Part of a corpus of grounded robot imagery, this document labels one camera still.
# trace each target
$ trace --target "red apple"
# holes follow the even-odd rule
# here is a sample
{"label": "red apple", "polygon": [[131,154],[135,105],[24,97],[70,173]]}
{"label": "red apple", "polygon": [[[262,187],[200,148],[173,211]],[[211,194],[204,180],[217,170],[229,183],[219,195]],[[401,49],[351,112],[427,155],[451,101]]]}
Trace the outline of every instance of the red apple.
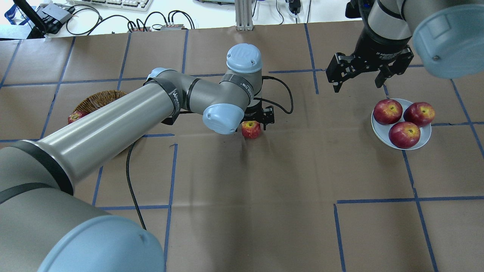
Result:
{"label": "red apple", "polygon": [[427,102],[416,102],[411,104],[403,114],[405,121],[412,122],[419,127],[424,127],[435,118],[434,108]]}
{"label": "red apple", "polygon": [[388,138],[398,148],[411,148],[420,140],[420,128],[412,122],[396,123],[388,132]]}
{"label": "red apple", "polygon": [[373,109],[373,117],[381,125],[395,124],[402,118],[403,108],[398,101],[384,99]]}
{"label": "red apple", "polygon": [[67,118],[67,123],[70,124],[74,121],[81,119],[82,117],[88,114],[89,112],[76,110],[75,112],[71,113],[71,115],[69,115],[69,117]]}
{"label": "red apple", "polygon": [[245,138],[255,139],[260,134],[260,123],[257,121],[243,121],[242,135]]}

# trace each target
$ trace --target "white keyboard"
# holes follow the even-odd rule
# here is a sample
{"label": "white keyboard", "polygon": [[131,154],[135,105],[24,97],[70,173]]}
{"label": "white keyboard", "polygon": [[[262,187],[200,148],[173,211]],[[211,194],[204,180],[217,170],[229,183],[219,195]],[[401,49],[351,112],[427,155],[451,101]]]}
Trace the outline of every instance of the white keyboard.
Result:
{"label": "white keyboard", "polygon": [[73,0],[76,4],[88,4],[116,9],[148,11],[154,0]]}

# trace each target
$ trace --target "white bowl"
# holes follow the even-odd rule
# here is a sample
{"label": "white bowl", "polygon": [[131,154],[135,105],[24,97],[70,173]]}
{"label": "white bowl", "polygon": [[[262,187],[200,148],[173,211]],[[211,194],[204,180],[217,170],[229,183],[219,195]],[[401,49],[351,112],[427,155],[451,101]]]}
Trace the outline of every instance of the white bowl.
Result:
{"label": "white bowl", "polygon": [[[402,105],[403,112],[411,105],[413,104],[412,102],[405,100],[405,99],[399,99],[399,98],[392,98],[393,100],[397,101]],[[398,122],[404,122],[405,120],[403,119],[403,114],[402,118]],[[400,150],[414,150],[417,148],[420,148],[424,146],[430,139],[430,135],[432,134],[432,126],[430,124],[426,125],[425,127],[420,128],[420,140],[419,142],[412,146],[411,148],[398,148],[388,138],[388,132],[392,128],[394,124],[391,125],[381,125],[379,124],[376,120],[375,117],[373,117],[373,111],[371,112],[371,127],[373,128],[373,132],[375,132],[375,135],[380,139],[383,143],[385,143],[389,147],[393,147],[395,149],[400,149]]]}

